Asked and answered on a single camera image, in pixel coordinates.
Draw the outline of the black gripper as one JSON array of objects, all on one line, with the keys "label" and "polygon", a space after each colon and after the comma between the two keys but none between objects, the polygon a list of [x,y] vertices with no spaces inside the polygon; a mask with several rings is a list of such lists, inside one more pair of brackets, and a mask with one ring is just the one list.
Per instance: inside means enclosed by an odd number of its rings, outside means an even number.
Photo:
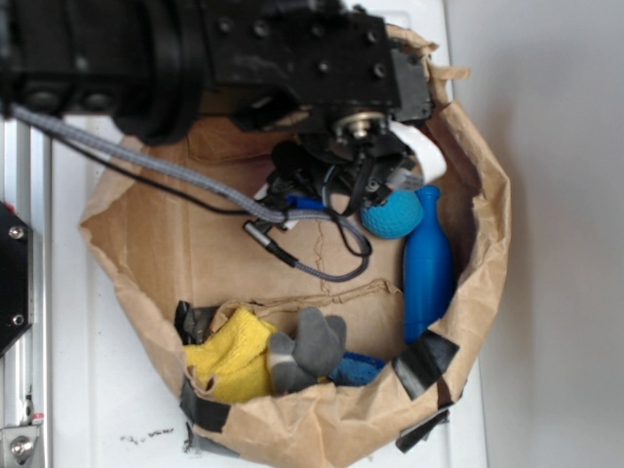
[{"label": "black gripper", "polygon": [[243,132],[332,137],[357,121],[394,120],[422,178],[446,173],[440,148],[408,126],[434,113],[424,65],[385,18],[341,1],[202,1],[199,11],[208,61],[200,117]]}]

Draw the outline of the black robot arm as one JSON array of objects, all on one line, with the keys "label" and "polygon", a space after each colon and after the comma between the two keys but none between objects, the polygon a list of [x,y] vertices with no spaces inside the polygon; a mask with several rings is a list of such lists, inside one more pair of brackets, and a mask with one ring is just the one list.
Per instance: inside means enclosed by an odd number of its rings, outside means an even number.
[{"label": "black robot arm", "polygon": [[151,144],[201,116],[245,132],[325,135],[345,159],[386,133],[431,182],[425,61],[384,19],[340,1],[5,1],[1,103],[103,114]]}]

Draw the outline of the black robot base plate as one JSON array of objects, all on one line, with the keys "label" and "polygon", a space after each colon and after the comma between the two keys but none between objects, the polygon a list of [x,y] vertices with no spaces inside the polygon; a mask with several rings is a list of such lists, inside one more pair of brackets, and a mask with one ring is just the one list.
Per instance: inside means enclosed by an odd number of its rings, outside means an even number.
[{"label": "black robot base plate", "polygon": [[32,230],[1,203],[1,356],[32,326]]}]

